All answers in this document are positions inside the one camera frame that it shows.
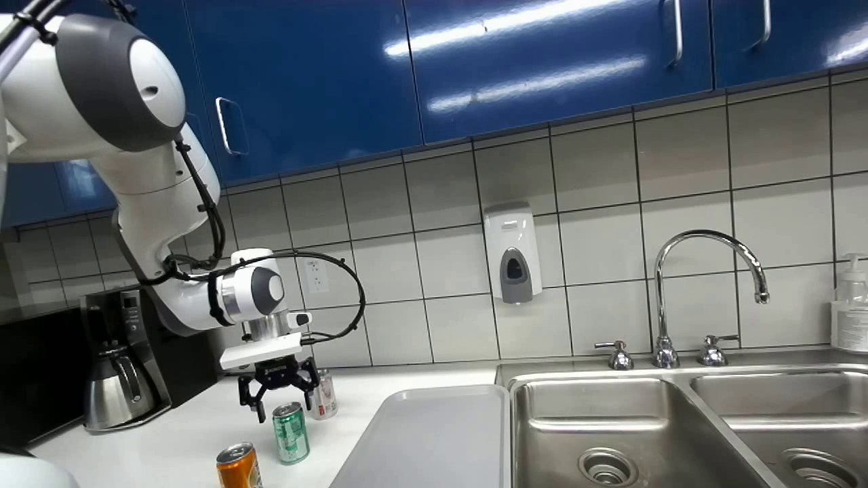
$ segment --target coffee maker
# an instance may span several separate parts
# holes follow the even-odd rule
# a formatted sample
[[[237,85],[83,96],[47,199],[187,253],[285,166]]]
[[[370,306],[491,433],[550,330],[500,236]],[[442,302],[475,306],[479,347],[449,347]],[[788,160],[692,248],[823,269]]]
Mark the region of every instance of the coffee maker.
[[[146,424],[168,410],[154,377],[146,371],[150,347],[135,290],[85,299],[85,325],[92,347],[87,385],[87,431],[118,431]]]
[[[87,297],[83,316],[92,349],[85,420],[92,433],[145,425],[221,381],[211,343],[168,334],[141,287]]]

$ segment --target soap dispenser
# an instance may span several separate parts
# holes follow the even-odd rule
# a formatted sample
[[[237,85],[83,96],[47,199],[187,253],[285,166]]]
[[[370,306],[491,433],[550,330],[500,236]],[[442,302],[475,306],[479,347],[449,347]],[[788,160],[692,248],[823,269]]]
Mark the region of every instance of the soap dispenser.
[[[527,305],[544,294],[536,215],[527,203],[487,212],[495,299]]]

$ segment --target countertop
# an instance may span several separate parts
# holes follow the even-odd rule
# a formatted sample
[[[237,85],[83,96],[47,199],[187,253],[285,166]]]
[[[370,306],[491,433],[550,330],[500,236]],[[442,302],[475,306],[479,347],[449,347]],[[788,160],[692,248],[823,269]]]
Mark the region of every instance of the countertop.
[[[294,466],[278,461],[271,420],[259,424],[255,413],[240,408],[237,381],[211,385],[150,425],[103,438],[79,425],[39,444],[32,456],[65,466],[83,488],[214,488],[217,452],[237,442],[252,442],[267,488],[327,488],[392,393],[491,385],[495,371],[495,367],[333,371],[339,413],[308,424],[312,452]],[[274,391],[267,395],[267,410],[289,401],[301,401],[301,393],[297,389]]]

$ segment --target backsplash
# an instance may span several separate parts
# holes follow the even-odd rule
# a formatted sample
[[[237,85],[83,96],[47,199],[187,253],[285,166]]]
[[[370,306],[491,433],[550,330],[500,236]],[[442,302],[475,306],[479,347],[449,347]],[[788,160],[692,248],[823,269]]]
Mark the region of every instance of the backsplash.
[[[483,208],[513,199],[530,202],[544,255],[546,294],[525,306],[491,299],[487,264]],[[837,264],[868,249],[868,72],[414,151],[221,207],[229,249],[320,249],[358,269],[365,329],[319,347],[323,367],[561,358],[612,339],[649,353],[654,257],[687,229],[747,241],[770,305],[728,248],[690,241],[664,269],[675,347],[824,345]],[[203,255],[210,236],[180,248]],[[5,257],[28,310],[133,283],[108,215],[8,233]],[[355,294],[339,272],[285,273],[289,310],[344,329]]]

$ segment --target can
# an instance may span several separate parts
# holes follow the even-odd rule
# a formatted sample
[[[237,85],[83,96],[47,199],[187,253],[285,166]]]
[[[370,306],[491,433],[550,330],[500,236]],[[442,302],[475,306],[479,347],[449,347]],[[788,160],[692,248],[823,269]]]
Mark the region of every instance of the can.
[[[320,385],[312,391],[312,419],[323,420],[338,414],[338,395],[331,377],[320,377]]]
[[[282,463],[300,463],[309,456],[309,439],[305,425],[305,408],[300,401],[289,408],[278,408],[271,414],[274,439],[278,439],[278,458]]]
[[[262,463],[252,444],[230,444],[217,456],[222,488],[263,488]]]

